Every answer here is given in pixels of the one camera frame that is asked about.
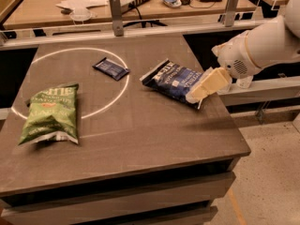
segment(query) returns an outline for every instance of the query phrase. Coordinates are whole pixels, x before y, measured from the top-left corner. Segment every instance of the paper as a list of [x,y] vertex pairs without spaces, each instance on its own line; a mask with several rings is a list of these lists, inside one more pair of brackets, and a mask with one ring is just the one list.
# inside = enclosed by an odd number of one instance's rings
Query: paper
[[90,8],[98,6],[106,6],[108,0],[65,0],[60,4],[56,4],[60,8]]

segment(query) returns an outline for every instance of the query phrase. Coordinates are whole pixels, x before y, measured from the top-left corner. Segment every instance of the floor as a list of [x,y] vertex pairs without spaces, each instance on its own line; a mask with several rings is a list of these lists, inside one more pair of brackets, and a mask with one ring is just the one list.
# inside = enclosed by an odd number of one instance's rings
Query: floor
[[299,111],[272,111],[262,125],[253,115],[232,115],[252,152],[235,167],[233,186],[215,200],[218,213],[205,225],[300,224],[300,133],[292,124]]

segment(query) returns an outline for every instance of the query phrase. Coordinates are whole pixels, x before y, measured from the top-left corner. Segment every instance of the dark blue snack packet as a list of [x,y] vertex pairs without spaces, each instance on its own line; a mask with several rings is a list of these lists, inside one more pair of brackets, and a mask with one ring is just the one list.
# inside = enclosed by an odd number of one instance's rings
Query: dark blue snack packet
[[201,72],[181,67],[167,59],[143,75],[140,81],[161,94],[200,109],[202,101],[190,102],[186,95],[200,81],[202,75]]
[[116,81],[119,81],[130,72],[129,69],[116,64],[106,57],[94,64],[93,68],[111,76]]

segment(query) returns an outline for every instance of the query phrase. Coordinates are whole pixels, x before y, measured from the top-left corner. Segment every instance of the small snack packet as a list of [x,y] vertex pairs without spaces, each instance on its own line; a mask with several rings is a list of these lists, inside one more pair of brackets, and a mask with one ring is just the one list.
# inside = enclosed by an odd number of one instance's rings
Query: small snack packet
[[187,100],[187,93],[198,83],[203,73],[181,67],[169,59],[158,64],[140,78],[143,85],[151,87],[159,93],[177,99],[196,109],[200,109],[202,100]]
[[77,83],[62,84],[30,98],[29,115],[19,144],[40,141],[78,143],[76,129]]
[[93,68],[111,76],[116,81],[119,81],[130,72],[129,69],[116,64],[114,61],[106,57],[94,64]]

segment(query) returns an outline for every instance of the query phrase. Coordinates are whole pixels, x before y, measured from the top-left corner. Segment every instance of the green chip bag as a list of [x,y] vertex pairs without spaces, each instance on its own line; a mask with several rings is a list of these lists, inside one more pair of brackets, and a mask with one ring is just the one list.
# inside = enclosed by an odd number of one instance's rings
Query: green chip bag
[[28,118],[19,144],[40,141],[78,143],[76,129],[77,83],[62,84],[30,98]]

